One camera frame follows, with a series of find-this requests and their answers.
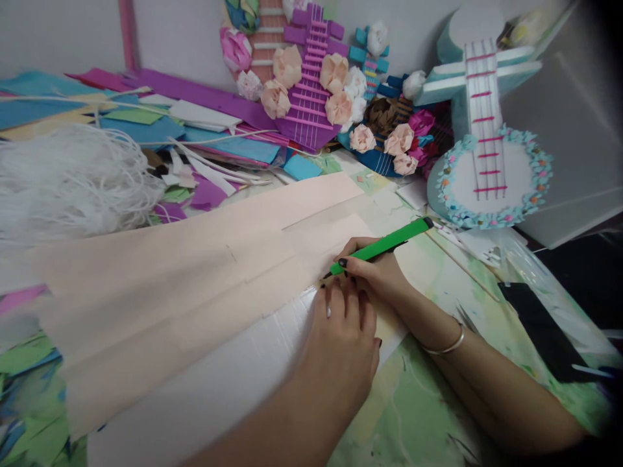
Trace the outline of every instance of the left hand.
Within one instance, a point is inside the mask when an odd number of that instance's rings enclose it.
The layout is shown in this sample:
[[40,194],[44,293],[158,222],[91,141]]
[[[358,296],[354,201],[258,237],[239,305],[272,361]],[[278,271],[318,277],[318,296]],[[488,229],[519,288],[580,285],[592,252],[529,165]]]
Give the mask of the left hand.
[[378,367],[376,312],[366,292],[357,292],[355,281],[344,277],[318,291],[312,312],[293,379],[313,394],[318,410],[339,417],[345,429],[367,399]]

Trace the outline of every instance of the peach paper flower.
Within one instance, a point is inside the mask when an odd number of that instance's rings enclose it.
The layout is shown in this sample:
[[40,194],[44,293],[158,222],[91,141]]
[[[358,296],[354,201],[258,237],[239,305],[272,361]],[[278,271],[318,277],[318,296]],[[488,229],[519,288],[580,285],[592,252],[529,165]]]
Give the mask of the peach paper flower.
[[413,143],[413,130],[407,123],[402,123],[385,140],[384,152],[392,156],[400,156],[410,150]]
[[275,79],[287,89],[294,86],[301,79],[300,67],[303,63],[299,48],[292,45],[287,49],[277,49],[273,56],[273,74]]
[[411,175],[415,173],[417,168],[417,160],[407,156],[407,154],[400,154],[394,157],[394,172],[399,175]]
[[324,109],[326,110],[326,119],[331,125],[344,125],[350,121],[352,101],[346,92],[340,91],[329,98]]
[[264,83],[262,105],[271,119],[285,117],[287,111],[290,110],[290,99],[287,97],[287,89],[284,85],[277,80]]
[[337,94],[344,88],[348,74],[348,60],[339,53],[325,55],[323,68],[320,70],[320,84],[331,94]]
[[376,140],[372,130],[363,123],[350,132],[350,147],[361,153],[374,149]]

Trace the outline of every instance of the decorative trim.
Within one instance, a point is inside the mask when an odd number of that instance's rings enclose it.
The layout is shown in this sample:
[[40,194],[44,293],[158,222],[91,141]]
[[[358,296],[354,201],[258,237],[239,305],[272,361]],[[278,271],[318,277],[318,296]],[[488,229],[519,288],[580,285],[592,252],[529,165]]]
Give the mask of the decorative trim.
[[445,205],[450,220],[459,227],[479,229],[510,227],[522,222],[525,216],[537,211],[539,206],[545,203],[544,196],[549,190],[549,181],[553,175],[552,160],[554,157],[541,150],[535,142],[536,135],[531,132],[513,130],[504,124],[498,134],[503,137],[504,141],[525,146],[526,153],[531,157],[531,187],[534,191],[524,195],[521,206],[506,208],[498,213],[475,213],[457,202],[452,192],[452,183],[455,180],[454,168],[464,153],[474,150],[478,141],[476,137],[468,134],[463,141],[457,141],[454,147],[443,156],[443,168],[437,174],[440,187],[439,200]]

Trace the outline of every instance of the hand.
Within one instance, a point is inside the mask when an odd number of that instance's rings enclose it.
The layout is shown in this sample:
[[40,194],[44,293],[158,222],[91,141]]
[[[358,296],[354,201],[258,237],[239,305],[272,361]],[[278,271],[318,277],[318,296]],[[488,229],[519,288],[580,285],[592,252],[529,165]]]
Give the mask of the hand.
[[398,308],[401,298],[412,291],[413,287],[404,277],[394,253],[385,253],[372,263],[348,256],[378,240],[378,238],[354,237],[348,241],[334,261],[345,260],[346,265],[340,265],[349,274],[367,280],[379,298]]
[[374,338],[376,312],[354,281],[334,279],[312,305],[311,331],[293,379],[346,429],[365,402],[376,369],[381,340]]

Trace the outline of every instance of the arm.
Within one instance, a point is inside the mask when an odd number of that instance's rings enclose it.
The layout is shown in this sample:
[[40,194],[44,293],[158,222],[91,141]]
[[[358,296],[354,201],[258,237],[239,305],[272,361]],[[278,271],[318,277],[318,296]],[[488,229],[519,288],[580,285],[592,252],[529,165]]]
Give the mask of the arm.
[[328,462],[370,392],[380,341],[374,338],[376,313],[354,281],[323,286],[312,311],[310,334],[292,377],[186,467]]
[[[374,240],[353,239],[339,257]],[[366,279],[423,346],[442,350],[458,340],[458,323],[408,283],[393,254],[375,263],[345,259],[346,270]],[[560,451],[585,436],[553,395],[469,329],[456,350],[432,358],[476,421],[508,452]]]

